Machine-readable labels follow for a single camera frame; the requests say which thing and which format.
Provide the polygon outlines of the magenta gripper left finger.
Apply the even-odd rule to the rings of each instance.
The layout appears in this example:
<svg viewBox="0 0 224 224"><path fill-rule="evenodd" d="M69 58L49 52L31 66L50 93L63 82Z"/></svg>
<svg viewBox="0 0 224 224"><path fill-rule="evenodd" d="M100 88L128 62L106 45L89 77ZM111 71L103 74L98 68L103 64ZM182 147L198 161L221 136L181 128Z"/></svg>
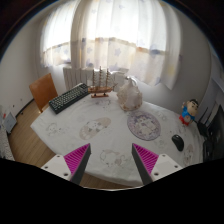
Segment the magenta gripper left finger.
<svg viewBox="0 0 224 224"><path fill-rule="evenodd" d="M80 184L91 155L91 145L83 145L72 152L55 155L42 169L77 185Z"/></svg>

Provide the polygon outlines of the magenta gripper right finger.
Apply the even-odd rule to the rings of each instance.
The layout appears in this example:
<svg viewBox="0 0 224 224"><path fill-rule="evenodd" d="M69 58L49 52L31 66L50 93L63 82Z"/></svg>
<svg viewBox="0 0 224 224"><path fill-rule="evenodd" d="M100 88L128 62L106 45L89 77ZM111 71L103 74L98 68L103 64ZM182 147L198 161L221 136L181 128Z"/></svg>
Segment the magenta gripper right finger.
<svg viewBox="0 0 224 224"><path fill-rule="evenodd" d="M167 154L157 155L135 143L132 144L132 156L144 185L182 169L182 167Z"/></svg>

